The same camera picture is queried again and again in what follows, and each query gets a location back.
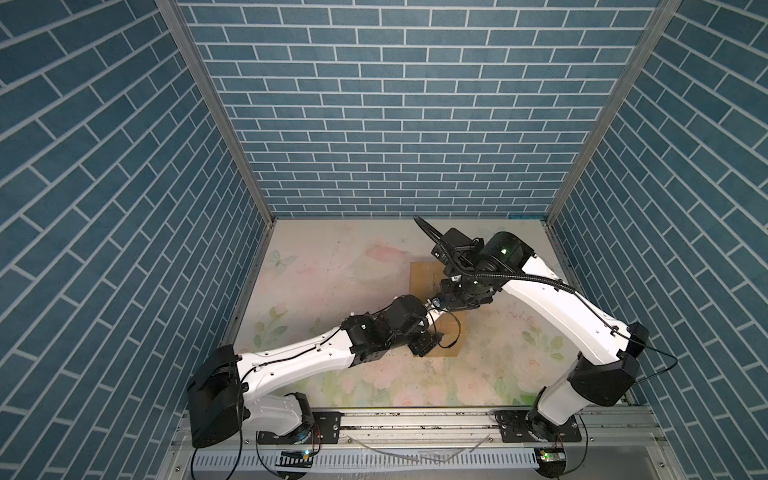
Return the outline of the brown cardboard express box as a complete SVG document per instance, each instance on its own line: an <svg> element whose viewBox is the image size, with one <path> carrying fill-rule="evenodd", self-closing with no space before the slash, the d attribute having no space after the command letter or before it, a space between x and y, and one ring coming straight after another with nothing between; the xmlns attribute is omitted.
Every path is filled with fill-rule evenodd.
<svg viewBox="0 0 768 480"><path fill-rule="evenodd" d="M444 266L438 261L412 262L410 264L409 293L420 300L426 301L435 296L440 290L440 281L445 279ZM455 358L459 356L464 337L462 328L457 320L464 323L466 315L457 312L454 316L448 313L436 314L436 322L430 328L442 335L440 344L435 346L427 358Z"/></svg>

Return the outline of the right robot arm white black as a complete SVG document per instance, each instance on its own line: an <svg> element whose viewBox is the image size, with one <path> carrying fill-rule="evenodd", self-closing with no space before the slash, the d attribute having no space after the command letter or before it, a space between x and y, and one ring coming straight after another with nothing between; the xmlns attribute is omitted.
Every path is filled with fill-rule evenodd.
<svg viewBox="0 0 768 480"><path fill-rule="evenodd" d="M635 385L648 331L603 312L560 279L534 249L501 231L489 241L455 228L425 230L446 280L436 303L444 311L471 310L507 293L533 308L578 349L569 372L544 387L527 415L531 426L554 428L590 405L610 407Z"/></svg>

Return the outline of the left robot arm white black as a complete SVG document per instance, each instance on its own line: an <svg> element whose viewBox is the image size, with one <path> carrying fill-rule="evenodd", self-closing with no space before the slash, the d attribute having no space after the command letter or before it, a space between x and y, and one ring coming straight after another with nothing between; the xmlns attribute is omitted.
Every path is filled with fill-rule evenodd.
<svg viewBox="0 0 768 480"><path fill-rule="evenodd" d="M306 396L279 396L277 390L378 361L401 347L423 357L439 342L433 328L438 317L432 304L403 295L380 311L350 315L326 333L285 347L241 354L231 345L216 349L186 388L193 446L221 443L246 423L279 437L304 436L314 424Z"/></svg>

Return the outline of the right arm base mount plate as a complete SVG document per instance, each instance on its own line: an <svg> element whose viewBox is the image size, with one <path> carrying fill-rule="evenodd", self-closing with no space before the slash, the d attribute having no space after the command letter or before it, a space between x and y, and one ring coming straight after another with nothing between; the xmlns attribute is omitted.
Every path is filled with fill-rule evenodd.
<svg viewBox="0 0 768 480"><path fill-rule="evenodd" d="M502 409L492 413L504 443L579 443L582 434L574 416L555 425L538 413L525 409Z"/></svg>

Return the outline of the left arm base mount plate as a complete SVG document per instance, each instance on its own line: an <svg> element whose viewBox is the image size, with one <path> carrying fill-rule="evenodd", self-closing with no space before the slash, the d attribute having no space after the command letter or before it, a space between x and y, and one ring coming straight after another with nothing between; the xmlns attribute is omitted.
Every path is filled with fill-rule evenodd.
<svg viewBox="0 0 768 480"><path fill-rule="evenodd" d="M260 445L309 445L312 441L322 446L335 445L339 442L342 418L343 414L340 411L314 411L311 425L302 423L295 432L284 436L278 436L272 432L259 432L256 439Z"/></svg>

